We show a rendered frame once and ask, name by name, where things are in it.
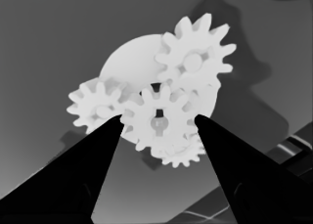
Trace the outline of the white toothed gear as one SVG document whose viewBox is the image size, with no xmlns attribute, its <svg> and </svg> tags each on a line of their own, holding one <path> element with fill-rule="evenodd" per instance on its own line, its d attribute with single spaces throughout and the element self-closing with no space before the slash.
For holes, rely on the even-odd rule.
<svg viewBox="0 0 313 224">
<path fill-rule="evenodd" d="M 161 43 L 168 49 L 155 55 L 163 71 L 157 76 L 170 81 L 173 90 L 201 90 L 206 86 L 219 88 L 220 73 L 229 73 L 233 66 L 224 59 L 233 54 L 236 44 L 222 45 L 230 26 L 227 23 L 211 28 L 212 14 L 205 13 L 195 22 L 182 18 L 173 33 L 165 32 Z"/>
<path fill-rule="evenodd" d="M 132 95 L 125 102 L 125 114 L 120 121 L 132 130 L 136 150 L 150 147 L 155 154 L 172 152 L 175 148 L 190 145 L 189 136 L 198 131 L 194 124 L 196 111 L 186 108 L 189 97 L 183 92 L 172 92 L 162 84 L 155 93 L 151 88 L 142 90 L 142 95 Z"/>
<path fill-rule="evenodd" d="M 191 162 L 199 162 L 200 156 L 206 154 L 206 150 L 199 134 L 193 134 L 189 137 L 189 145 L 183 148 L 161 149 L 151 148 L 151 155 L 158 158 L 162 165 L 171 165 L 178 168 L 180 165 L 189 167 Z"/>
<path fill-rule="evenodd" d="M 106 81 L 96 78 L 93 86 L 88 82 L 79 85 L 78 95 L 75 92 L 68 94 L 72 104 L 67 107 L 67 112 L 77 116 L 73 122 L 76 127 L 85 126 L 86 134 L 90 134 L 113 117 L 124 114 L 124 94 L 127 92 L 127 82 L 111 80 Z"/>
</svg>

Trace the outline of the white round carrier with pins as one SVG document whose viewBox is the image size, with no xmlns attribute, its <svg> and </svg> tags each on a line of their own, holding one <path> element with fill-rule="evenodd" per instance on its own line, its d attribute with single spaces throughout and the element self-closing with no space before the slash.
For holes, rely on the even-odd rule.
<svg viewBox="0 0 313 224">
<path fill-rule="evenodd" d="M 108 85 L 108 93 L 113 92 L 113 84 L 126 84 L 121 88 L 121 96 L 118 102 L 124 105 L 127 101 L 133 101 L 142 105 L 143 101 L 140 91 L 143 88 L 152 88 L 151 84 L 158 82 L 157 74 L 160 65 L 155 61 L 155 54 L 165 51 L 161 44 L 160 34 L 149 34 L 134 38 L 117 48 L 106 60 L 100 72 L 100 79 Z M 192 107 L 195 107 L 198 114 L 211 117 L 217 100 L 218 90 L 209 90 L 203 98 L 198 95 L 190 100 Z M 131 136 L 131 124 L 122 122 L 125 126 L 121 137 L 134 144 L 138 137 Z"/>
</svg>

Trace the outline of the dark robot body block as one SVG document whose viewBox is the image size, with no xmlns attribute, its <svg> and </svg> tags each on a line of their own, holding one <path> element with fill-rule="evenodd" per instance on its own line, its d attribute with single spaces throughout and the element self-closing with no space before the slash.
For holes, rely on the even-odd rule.
<svg viewBox="0 0 313 224">
<path fill-rule="evenodd" d="M 265 155 L 313 187 L 313 121 L 278 143 Z"/>
</svg>

